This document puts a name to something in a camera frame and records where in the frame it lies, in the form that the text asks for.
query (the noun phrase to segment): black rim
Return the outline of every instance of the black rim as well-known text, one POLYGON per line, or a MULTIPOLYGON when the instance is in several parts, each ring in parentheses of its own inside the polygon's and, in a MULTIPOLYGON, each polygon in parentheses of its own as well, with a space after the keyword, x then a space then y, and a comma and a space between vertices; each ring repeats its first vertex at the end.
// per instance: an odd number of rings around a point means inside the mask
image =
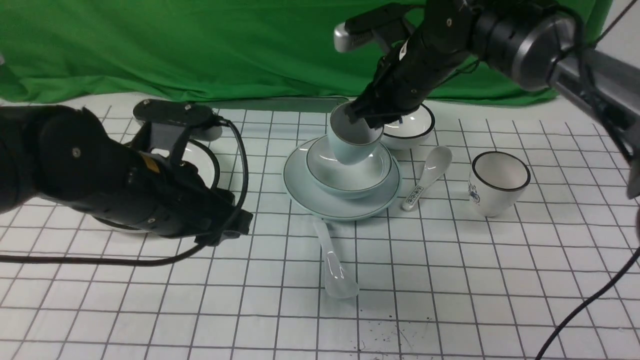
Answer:
POLYGON ((382 134, 384 136, 388 136, 390 138, 395 138, 395 139, 415 139, 415 138, 419 138, 421 136, 427 135, 428 133, 432 132, 433 128, 436 126, 436 117, 433 115, 433 112, 431 111, 431 109, 429 109, 425 104, 420 104, 420 106, 425 108, 429 112, 429 115, 431 115, 431 125, 429 126, 429 129, 427 129, 427 131, 423 132, 422 134, 409 136, 409 137, 390 135, 390 134, 385 133, 384 131, 382 132, 382 134))
MULTIPOLYGON (((197 142, 195 140, 191 140, 189 139, 189 143, 192 143, 193 145, 197 146, 199 149, 203 150, 206 155, 209 157, 209 159, 211 159, 211 163, 213 163, 213 169, 216 172, 216 175, 213 177, 213 183, 211 184, 211 187, 209 188, 210 190, 214 190, 218 187, 218 183, 220 182, 220 163, 218 162, 218 158, 216 157, 216 155, 211 151, 210 148, 206 147, 203 143, 201 142, 197 142)), ((131 144, 131 142, 127 142, 123 145, 125 146, 129 146, 131 144)), ((115 227, 117 229, 122 229, 122 230, 126 230, 126 231, 140 231, 140 229, 136 228, 136 227, 131 227, 131 226, 127 226, 127 225, 122 225, 122 224, 118 224, 116 222, 112 222, 103 218, 99 218, 99 217, 93 217, 94 219, 98 220, 98 222, 103 223, 104 225, 107 226, 111 226, 111 227, 115 227)))
POLYGON ((483 184, 485 184, 486 186, 489 186, 490 188, 494 188, 496 190, 500 190, 503 192, 516 192, 518 190, 522 190, 525 187, 527 187, 527 185, 529 185, 529 183, 531 182, 531 172, 529 171, 529 168, 527 167, 527 164, 525 164, 522 160, 518 159, 517 157, 506 153, 506 152, 502 152, 502 151, 487 151, 487 152, 483 152, 482 154, 476 156, 476 158, 474 159, 474 161, 471 163, 471 170, 473 170, 474 174, 476 175, 476 177, 478 178, 478 180, 482 181, 483 184), (518 160, 522 166, 524 167, 524 170, 527 172, 527 180, 524 182, 523 185, 518 186, 517 188, 512 188, 512 189, 507 189, 507 188, 501 188, 499 186, 495 186, 492 185, 490 183, 487 183, 476 171, 476 163, 478 161, 479 158, 482 158, 484 155, 488 155, 488 154, 503 154, 503 155, 507 155, 507 156, 511 156, 512 158, 518 160))

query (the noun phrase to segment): green backdrop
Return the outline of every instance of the green backdrop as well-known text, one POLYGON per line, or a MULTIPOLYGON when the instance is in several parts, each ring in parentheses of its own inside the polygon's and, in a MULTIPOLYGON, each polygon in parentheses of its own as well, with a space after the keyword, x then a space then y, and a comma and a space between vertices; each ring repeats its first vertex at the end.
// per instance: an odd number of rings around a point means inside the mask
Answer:
MULTIPOLYGON (((612 0, 564 0, 602 28, 612 0)), ((340 54, 333 28, 377 0, 2 0, 0 97, 57 102, 140 91, 176 101, 358 95, 375 45, 340 54)), ((420 13, 412 14, 420 19, 420 13)), ((480 67, 432 98, 521 105, 527 94, 480 67)))

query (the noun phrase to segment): spoon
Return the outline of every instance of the spoon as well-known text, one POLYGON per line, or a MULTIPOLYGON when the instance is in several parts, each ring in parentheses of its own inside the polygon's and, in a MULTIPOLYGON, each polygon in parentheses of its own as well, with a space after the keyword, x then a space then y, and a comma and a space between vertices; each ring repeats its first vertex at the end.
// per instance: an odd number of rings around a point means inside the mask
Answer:
POLYGON ((427 160, 424 161, 424 170, 422 170, 422 176, 418 185, 409 193, 406 200, 402 203, 402 210, 411 211, 415 204, 420 199, 420 195, 424 190, 427 190, 435 181, 444 174, 445 171, 451 165, 451 159, 453 155, 451 150, 446 146, 438 146, 431 150, 427 156, 427 160))
POLYGON ((322 219, 314 217, 314 227, 320 239, 320 246, 324 253, 324 288, 329 296, 336 299, 348 299, 358 295, 360 287, 344 270, 335 254, 333 243, 329 237, 329 230, 322 219))

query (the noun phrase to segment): cup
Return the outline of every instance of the cup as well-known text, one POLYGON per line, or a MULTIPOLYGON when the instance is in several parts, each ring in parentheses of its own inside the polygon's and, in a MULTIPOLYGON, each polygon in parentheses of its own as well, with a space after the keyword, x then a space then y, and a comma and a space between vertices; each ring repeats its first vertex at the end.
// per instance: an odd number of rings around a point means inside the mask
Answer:
POLYGON ((469 202, 484 217, 494 217, 516 203, 531 181, 520 159, 500 151, 476 156, 469 174, 469 202))
POLYGON ((344 165, 353 165, 366 159, 378 146, 382 128, 371 129, 364 119, 350 123, 345 109, 351 102, 338 105, 329 119, 329 146, 336 160, 344 165))

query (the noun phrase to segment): light blue plate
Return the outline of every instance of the light blue plate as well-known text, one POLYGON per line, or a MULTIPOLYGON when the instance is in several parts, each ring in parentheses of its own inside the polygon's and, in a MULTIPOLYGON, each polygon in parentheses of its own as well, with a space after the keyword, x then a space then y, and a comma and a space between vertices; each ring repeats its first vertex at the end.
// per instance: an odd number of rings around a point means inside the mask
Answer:
POLYGON ((400 166, 392 156, 391 173, 371 195, 360 199, 342 199, 322 191, 311 179, 305 158, 317 139, 300 145, 287 158, 282 171, 284 188, 293 202, 324 220, 355 221, 372 217, 387 209, 400 192, 400 166))

